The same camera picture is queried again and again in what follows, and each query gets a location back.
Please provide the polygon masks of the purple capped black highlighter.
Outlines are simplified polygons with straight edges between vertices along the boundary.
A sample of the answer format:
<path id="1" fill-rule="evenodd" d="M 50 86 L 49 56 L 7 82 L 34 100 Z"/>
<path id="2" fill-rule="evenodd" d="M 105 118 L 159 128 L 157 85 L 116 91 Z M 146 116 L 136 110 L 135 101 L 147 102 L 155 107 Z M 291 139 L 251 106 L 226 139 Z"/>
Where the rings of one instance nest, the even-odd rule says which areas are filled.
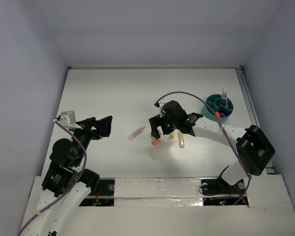
<path id="1" fill-rule="evenodd" d="M 229 114 L 226 111 L 220 112 L 221 117 L 226 118 Z"/>

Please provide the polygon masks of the orange highlighter cap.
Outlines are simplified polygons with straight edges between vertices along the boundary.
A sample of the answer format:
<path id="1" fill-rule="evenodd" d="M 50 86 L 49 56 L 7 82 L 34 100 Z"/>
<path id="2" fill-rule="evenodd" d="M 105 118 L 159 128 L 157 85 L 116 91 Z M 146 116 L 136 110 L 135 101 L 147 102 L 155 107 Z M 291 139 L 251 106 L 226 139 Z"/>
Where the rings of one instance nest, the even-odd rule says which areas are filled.
<path id="1" fill-rule="evenodd" d="M 160 139 L 153 140 L 151 143 L 152 143 L 153 146 L 156 146 L 156 145 L 161 143 L 161 140 Z"/>

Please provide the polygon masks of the clear orange highlighter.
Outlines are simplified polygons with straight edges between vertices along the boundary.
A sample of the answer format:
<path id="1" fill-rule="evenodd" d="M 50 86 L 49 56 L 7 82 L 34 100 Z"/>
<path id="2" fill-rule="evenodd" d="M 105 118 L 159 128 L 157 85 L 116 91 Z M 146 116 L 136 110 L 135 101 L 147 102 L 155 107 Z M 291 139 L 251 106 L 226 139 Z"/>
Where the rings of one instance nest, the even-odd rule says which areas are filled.
<path id="1" fill-rule="evenodd" d="M 143 131 L 144 131 L 145 127 L 140 127 L 138 128 L 136 131 L 132 132 L 129 136 L 128 136 L 128 139 L 129 140 L 133 140 L 135 139 L 137 136 L 139 136 Z"/>

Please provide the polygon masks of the clear spray bottle blue cap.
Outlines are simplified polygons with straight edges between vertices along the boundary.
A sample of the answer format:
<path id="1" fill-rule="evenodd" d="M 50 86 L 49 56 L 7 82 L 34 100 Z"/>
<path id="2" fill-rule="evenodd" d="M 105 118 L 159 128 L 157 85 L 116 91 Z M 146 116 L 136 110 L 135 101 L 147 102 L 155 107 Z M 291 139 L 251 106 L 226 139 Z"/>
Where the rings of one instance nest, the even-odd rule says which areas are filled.
<path id="1" fill-rule="evenodd" d="M 226 98 L 223 98 L 220 102 L 220 105 L 223 106 L 223 107 L 226 107 L 227 105 L 227 99 Z"/>

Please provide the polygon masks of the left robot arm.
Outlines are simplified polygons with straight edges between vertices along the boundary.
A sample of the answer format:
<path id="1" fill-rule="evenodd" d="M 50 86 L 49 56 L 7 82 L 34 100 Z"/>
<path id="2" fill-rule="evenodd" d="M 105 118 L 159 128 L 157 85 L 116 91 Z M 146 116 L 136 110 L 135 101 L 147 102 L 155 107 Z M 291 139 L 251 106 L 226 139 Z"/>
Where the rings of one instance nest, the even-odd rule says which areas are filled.
<path id="1" fill-rule="evenodd" d="M 86 196 L 101 194 L 104 187 L 99 174 L 86 168 L 86 150 L 91 141 L 109 137 L 112 120 L 107 116 L 76 121 L 73 111 L 62 112 L 54 120 L 71 138 L 59 139 L 52 146 L 38 218 L 27 230 L 30 236 L 59 236 Z"/>

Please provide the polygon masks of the clear uncapped yellow highlighter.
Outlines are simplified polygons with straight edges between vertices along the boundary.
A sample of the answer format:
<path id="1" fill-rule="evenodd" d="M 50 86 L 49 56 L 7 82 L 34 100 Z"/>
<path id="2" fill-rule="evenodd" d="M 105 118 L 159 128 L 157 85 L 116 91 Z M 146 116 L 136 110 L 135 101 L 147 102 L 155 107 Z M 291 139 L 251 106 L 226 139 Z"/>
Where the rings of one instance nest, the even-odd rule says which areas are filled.
<path id="1" fill-rule="evenodd" d="M 184 148 L 185 147 L 184 135 L 180 131 L 178 132 L 178 142 L 179 142 L 179 147 L 180 148 Z"/>

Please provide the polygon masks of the white eraser box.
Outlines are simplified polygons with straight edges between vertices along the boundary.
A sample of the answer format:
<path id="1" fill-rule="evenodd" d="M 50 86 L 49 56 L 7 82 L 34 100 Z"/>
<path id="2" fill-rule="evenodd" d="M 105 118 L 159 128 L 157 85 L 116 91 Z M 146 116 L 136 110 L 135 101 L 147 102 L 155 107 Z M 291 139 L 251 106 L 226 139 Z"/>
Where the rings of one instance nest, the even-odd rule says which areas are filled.
<path id="1" fill-rule="evenodd" d="M 154 131 L 151 132 L 151 136 L 155 139 L 160 139 L 161 134 L 159 133 L 159 131 L 156 129 Z"/>

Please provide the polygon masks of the teal round pen holder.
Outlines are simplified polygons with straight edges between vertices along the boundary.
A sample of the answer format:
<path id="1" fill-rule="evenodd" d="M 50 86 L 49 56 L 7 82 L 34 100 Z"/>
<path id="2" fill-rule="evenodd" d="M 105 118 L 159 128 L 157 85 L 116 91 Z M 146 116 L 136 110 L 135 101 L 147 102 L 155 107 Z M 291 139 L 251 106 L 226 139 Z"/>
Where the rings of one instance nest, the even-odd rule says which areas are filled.
<path id="1" fill-rule="evenodd" d="M 233 113 L 234 105 L 232 101 L 228 99 L 226 107 L 221 106 L 220 102 L 223 98 L 225 97 L 222 97 L 221 94 L 210 95 L 205 101 L 206 104 L 203 106 L 202 115 L 212 121 L 217 121 L 218 116 L 215 112 L 220 113 L 226 111 L 229 115 L 226 118 L 220 117 L 221 122 L 226 122 Z"/>

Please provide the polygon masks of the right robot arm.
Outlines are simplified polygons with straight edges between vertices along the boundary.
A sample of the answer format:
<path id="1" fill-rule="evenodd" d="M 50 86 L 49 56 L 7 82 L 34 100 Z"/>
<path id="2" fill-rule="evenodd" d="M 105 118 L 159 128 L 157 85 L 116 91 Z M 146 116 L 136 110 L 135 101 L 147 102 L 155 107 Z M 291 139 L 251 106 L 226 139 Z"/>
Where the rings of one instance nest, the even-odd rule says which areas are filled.
<path id="1" fill-rule="evenodd" d="M 206 138 L 229 146 L 236 162 L 225 167 L 216 178 L 205 178 L 199 191 L 205 196 L 230 195 L 245 177 L 259 176 L 275 154 L 275 149 L 262 129 L 256 125 L 240 128 L 220 124 L 201 114 L 188 114 L 174 100 L 155 103 L 159 113 L 149 119 L 151 136 L 169 135 L 175 130 L 193 137 Z"/>

